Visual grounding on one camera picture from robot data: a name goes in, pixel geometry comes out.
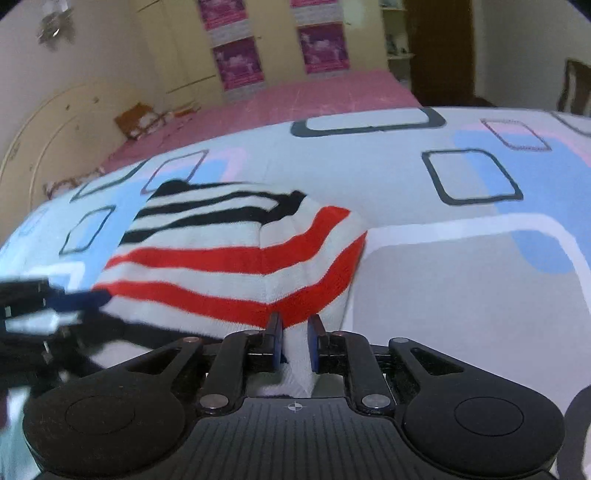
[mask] door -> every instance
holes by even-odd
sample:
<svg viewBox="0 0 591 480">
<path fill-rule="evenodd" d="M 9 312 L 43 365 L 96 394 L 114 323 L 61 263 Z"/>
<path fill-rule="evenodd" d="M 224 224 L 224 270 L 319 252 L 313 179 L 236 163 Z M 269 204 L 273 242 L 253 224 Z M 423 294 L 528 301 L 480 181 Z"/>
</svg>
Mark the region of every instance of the door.
<svg viewBox="0 0 591 480">
<path fill-rule="evenodd" d="M 472 0 L 405 0 L 413 94 L 425 106 L 471 105 Z"/>
</svg>

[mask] bed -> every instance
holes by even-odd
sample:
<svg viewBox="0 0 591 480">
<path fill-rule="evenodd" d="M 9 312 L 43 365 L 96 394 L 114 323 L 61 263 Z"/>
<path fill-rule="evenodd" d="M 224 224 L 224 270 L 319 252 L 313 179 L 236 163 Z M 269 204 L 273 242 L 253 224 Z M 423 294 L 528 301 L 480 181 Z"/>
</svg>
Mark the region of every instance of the bed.
<svg viewBox="0 0 591 480">
<path fill-rule="evenodd" d="M 199 110 L 139 141 L 125 142 L 113 119 L 145 102 L 131 85 L 76 86 L 40 106 L 0 163 L 0 242 L 47 198 L 43 185 L 102 166 L 115 171 L 148 157 L 234 132 L 331 113 L 419 106 L 388 72 L 351 72 L 269 88 L 249 100 Z"/>
<path fill-rule="evenodd" d="M 369 228 L 340 328 L 379 345 L 412 338 L 546 395 L 566 417 L 554 468 L 579 480 L 591 448 L 589 152 L 591 119 L 567 113 L 414 106 L 287 121 L 157 154 L 41 205 L 0 250 L 0 272 L 90 288 L 169 180 L 300 189 Z M 46 312 L 29 327 L 60 321 Z M 24 398 L 12 397 L 0 443 L 7 480 L 35 473 Z"/>
<path fill-rule="evenodd" d="M 265 125 L 335 113 L 420 106 L 390 72 L 351 72 L 334 78 L 272 87 L 252 98 L 176 119 L 140 141 L 126 142 L 103 164 L 115 171 L 195 142 Z"/>
</svg>

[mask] pink bedsheet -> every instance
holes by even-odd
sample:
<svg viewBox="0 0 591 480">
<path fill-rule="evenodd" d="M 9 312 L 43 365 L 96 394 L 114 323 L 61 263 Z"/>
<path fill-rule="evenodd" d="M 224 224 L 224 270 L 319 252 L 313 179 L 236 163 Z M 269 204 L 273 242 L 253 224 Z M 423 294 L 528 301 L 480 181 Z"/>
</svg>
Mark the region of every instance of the pink bedsheet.
<svg viewBox="0 0 591 480">
<path fill-rule="evenodd" d="M 103 163 L 111 172 L 176 148 L 251 128 L 335 113 L 421 106 L 390 72 L 351 72 L 341 77 L 272 87 L 223 107 L 175 119 L 138 141 L 128 141 Z"/>
</svg>

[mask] red stripe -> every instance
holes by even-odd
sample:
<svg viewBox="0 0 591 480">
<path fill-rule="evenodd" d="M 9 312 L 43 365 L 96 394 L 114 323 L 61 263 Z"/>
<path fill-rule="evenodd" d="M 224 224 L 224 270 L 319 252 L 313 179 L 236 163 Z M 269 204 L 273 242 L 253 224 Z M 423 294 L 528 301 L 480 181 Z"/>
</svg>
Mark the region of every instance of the red stripe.
<svg viewBox="0 0 591 480">
<path fill-rule="evenodd" d="M 269 305 L 256 301 L 209 297 L 162 282 L 122 280 L 98 284 L 94 288 L 105 288 L 114 296 L 156 301 L 197 315 L 261 328 L 265 327 L 271 312 L 280 312 L 284 328 L 288 328 L 318 313 L 343 293 L 351 282 L 364 241 L 365 233 L 341 252 L 318 283 Z"/>
<path fill-rule="evenodd" d="M 268 275 L 305 262 L 316 255 L 332 229 L 349 214 L 343 208 L 323 207 L 314 217 L 307 232 L 296 235 L 281 245 L 266 248 L 137 248 L 126 255 L 112 257 L 105 269 L 123 262 L 132 262 L 150 268 L 189 268 L 204 272 Z"/>
</svg>

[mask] bedsheet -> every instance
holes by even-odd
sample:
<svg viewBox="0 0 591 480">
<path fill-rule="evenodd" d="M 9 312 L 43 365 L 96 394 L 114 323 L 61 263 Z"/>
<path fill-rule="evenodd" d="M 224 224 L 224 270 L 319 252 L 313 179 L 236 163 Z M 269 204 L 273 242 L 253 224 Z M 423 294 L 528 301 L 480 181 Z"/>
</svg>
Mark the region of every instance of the bedsheet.
<svg viewBox="0 0 591 480">
<path fill-rule="evenodd" d="M 272 87 L 253 98 L 175 119 L 161 130 L 128 141 L 103 164 L 107 172 L 195 142 L 334 113 L 420 106 L 390 72 L 346 75 Z"/>
<path fill-rule="evenodd" d="M 341 329 L 381 345 L 412 338 L 546 395 L 566 417 L 558 472 L 585 479 L 591 119 L 390 109 L 203 141 L 43 204 L 0 249 L 0 273 L 91 287 L 150 193 L 171 179 L 277 184 L 361 215 L 370 229 Z M 46 312 L 28 328 L 66 321 Z M 125 359 L 111 353 L 103 360 Z M 6 480 L 35 469 L 20 428 L 24 398 L 11 393 L 0 439 Z"/>
</svg>

